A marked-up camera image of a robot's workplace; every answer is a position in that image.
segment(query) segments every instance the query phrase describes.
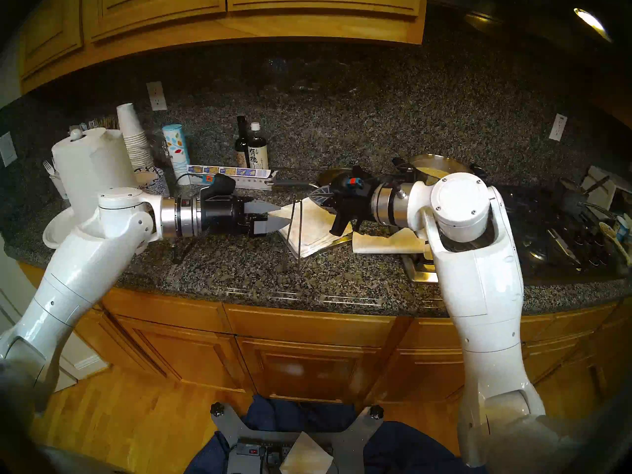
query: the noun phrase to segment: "light switch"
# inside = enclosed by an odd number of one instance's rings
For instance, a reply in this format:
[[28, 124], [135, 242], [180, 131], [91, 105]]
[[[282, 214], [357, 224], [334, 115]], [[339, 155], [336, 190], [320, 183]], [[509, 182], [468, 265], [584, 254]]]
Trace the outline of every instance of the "light switch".
[[557, 114], [555, 115], [555, 122], [553, 123], [553, 127], [551, 128], [551, 134], [549, 134], [549, 139], [559, 141], [562, 139], [562, 132], [564, 132], [564, 126], [566, 125], [566, 119], [564, 115]]
[[2, 155], [2, 161], [5, 166], [9, 166], [13, 161], [18, 159], [10, 132], [0, 137], [0, 154]]
[[147, 93], [149, 93], [149, 101], [152, 104], [153, 111], [167, 109], [167, 101], [164, 99], [161, 81], [147, 83]]

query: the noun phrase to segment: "bottle label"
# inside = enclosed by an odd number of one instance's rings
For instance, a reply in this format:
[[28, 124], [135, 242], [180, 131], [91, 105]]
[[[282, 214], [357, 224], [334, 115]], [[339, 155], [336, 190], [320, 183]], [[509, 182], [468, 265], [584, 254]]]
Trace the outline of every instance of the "bottle label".
[[250, 167], [257, 169], [268, 169], [268, 146], [248, 147], [248, 158]]
[[246, 153], [243, 151], [235, 151], [237, 155], [237, 167], [239, 168], [247, 168], [248, 164], [246, 163]]

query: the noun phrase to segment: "soy sauce bottle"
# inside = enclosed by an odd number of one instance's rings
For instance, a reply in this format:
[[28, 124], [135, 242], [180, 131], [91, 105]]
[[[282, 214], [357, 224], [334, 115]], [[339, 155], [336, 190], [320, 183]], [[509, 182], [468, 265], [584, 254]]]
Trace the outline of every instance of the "soy sauce bottle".
[[237, 166], [240, 168], [250, 167], [248, 160], [248, 128], [246, 125], [246, 117], [239, 115], [237, 117], [239, 137], [235, 141], [235, 156], [237, 157]]
[[250, 138], [248, 139], [248, 162], [251, 168], [268, 169], [268, 141], [260, 133], [259, 122], [250, 124]]

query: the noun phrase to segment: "blue cloth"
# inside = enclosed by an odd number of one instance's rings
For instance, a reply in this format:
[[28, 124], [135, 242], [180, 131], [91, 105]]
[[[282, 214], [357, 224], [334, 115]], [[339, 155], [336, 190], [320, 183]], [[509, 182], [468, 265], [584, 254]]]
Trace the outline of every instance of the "blue cloth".
[[[252, 430], [274, 432], [341, 432], [355, 420], [353, 406], [294, 403], [257, 395], [242, 418]], [[223, 474], [228, 443], [220, 432], [198, 452], [185, 474]], [[365, 474], [479, 474], [466, 467], [436, 440], [404, 423], [384, 422], [364, 447]]]

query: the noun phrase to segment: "silver metal ring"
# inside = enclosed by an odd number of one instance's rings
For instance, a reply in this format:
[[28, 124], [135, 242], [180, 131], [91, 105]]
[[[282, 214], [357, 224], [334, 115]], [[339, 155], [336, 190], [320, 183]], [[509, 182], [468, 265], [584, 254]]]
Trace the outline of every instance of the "silver metal ring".
[[165, 238], [176, 238], [176, 199], [163, 198], [160, 205], [160, 223], [162, 224], [162, 235]]
[[377, 196], [375, 198], [375, 206], [373, 216], [380, 224], [384, 226], [390, 226], [391, 222], [389, 220], [389, 199], [391, 198], [392, 188], [388, 188], [381, 184], [377, 187], [375, 192]]
[[196, 224], [193, 216], [193, 201], [195, 199], [183, 198], [180, 202], [180, 227], [182, 229], [183, 238], [191, 238], [193, 236], [193, 227]]
[[399, 228], [408, 227], [408, 202], [410, 201], [410, 191], [413, 189], [412, 183], [402, 183], [401, 189], [406, 193], [406, 197], [393, 197], [393, 219]]
[[195, 217], [193, 234], [199, 236], [202, 234], [202, 204], [200, 203], [200, 197], [193, 198], [191, 205], [193, 208], [193, 216]]

